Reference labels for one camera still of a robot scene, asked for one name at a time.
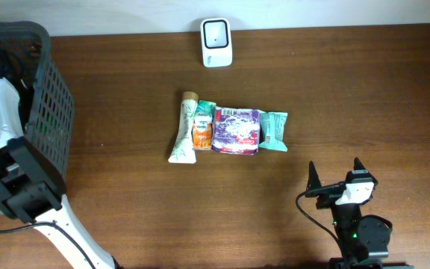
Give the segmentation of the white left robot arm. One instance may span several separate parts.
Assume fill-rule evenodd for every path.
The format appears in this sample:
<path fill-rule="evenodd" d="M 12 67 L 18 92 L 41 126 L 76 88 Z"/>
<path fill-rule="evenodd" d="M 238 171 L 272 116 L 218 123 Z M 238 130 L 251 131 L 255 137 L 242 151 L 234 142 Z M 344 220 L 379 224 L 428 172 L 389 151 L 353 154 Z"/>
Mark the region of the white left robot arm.
<path fill-rule="evenodd" d="M 25 137 L 34 89 L 23 81 L 23 66 L 0 49 L 0 211 L 22 226 L 0 235 L 35 229 L 74 268 L 118 268 L 83 227 L 66 195 L 57 168 Z"/>

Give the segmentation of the white tube with tan cap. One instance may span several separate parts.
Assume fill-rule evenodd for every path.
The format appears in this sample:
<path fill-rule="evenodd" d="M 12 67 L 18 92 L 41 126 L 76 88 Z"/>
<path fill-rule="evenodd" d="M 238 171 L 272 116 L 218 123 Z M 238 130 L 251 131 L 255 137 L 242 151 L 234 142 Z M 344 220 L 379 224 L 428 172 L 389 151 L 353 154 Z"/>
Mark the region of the white tube with tan cap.
<path fill-rule="evenodd" d="M 168 159 L 172 164 L 195 164 L 196 154 L 193 145 L 193 124 L 199 97 L 192 91 L 182 94 L 178 134 Z"/>

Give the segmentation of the purple tissue pack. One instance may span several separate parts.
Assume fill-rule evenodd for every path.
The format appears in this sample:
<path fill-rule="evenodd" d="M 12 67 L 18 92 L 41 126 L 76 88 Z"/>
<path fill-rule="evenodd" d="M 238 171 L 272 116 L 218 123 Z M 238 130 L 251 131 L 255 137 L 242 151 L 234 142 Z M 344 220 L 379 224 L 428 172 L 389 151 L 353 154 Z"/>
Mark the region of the purple tissue pack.
<path fill-rule="evenodd" d="M 254 155 L 261 136 L 261 111 L 216 106 L 211 150 L 232 155 Z"/>

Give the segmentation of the dark grey plastic basket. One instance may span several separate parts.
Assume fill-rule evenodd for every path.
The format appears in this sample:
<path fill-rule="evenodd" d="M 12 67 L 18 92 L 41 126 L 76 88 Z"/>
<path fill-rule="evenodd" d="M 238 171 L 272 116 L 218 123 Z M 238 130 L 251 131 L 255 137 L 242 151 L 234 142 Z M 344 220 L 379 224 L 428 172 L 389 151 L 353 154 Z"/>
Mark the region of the dark grey plastic basket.
<path fill-rule="evenodd" d="M 24 67 L 22 79 L 34 89 L 25 137 L 57 168 L 66 184 L 75 105 L 51 57 L 49 34 L 35 22 L 0 22 L 0 49 L 15 57 L 14 67 Z"/>

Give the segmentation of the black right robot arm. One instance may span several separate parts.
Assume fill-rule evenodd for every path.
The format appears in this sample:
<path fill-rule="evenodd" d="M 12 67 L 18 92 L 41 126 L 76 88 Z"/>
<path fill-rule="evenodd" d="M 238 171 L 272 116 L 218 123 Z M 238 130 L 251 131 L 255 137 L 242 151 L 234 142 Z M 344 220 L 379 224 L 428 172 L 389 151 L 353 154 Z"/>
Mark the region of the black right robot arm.
<path fill-rule="evenodd" d="M 329 268 L 410 268 L 406 263 L 384 263 L 389 256 L 388 244 L 393 224 L 377 215 L 363 215 L 361 206 L 373 198 L 378 180 L 358 158 L 342 182 L 323 186 L 315 165 L 309 163 L 308 182 L 296 198 L 296 207 L 309 221 L 326 231 L 337 244 L 341 257 L 331 258 Z M 315 198 L 318 210 L 329 209 L 334 231 L 306 213 L 299 204 L 301 197 Z"/>

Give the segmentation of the white barcode scanner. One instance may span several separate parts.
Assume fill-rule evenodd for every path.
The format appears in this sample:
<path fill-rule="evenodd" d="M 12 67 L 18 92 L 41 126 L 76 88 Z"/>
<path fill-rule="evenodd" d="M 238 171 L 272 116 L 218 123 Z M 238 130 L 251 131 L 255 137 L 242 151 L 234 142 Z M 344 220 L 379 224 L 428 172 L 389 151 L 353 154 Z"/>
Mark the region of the white barcode scanner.
<path fill-rule="evenodd" d="M 207 68 L 228 67 L 233 62 L 231 25 L 225 18 L 200 23 L 202 62 Z"/>

